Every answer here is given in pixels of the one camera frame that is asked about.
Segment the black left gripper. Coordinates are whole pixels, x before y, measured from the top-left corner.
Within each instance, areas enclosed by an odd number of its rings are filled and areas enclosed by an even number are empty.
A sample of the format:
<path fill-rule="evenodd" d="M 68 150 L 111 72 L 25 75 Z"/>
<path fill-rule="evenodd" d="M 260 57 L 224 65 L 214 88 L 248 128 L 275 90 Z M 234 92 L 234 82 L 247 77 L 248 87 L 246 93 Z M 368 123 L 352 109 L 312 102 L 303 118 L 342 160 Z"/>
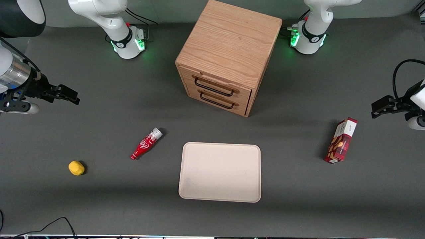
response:
<path fill-rule="evenodd" d="M 410 98 L 419 90 L 420 81 L 407 89 L 404 96 L 399 97 L 396 89 L 396 83 L 394 80 L 394 97 L 387 95 L 381 99 L 373 102 L 371 117 L 373 119 L 378 118 L 381 115 L 394 114 L 401 112 L 420 112 L 420 107 L 414 103 Z"/>

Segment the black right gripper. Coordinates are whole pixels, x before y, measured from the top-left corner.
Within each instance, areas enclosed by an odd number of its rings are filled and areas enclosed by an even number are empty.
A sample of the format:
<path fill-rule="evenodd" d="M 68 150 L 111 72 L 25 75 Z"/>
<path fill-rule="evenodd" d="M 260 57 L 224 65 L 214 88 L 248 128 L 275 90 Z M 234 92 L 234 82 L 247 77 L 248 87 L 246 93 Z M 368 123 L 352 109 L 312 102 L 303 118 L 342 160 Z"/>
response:
<path fill-rule="evenodd" d="M 65 100 L 79 105 L 80 98 L 77 96 L 78 93 L 76 91 L 65 85 L 55 86 L 50 84 L 44 74 L 41 74 L 39 80 L 32 81 L 32 97 L 44 101 Z"/>

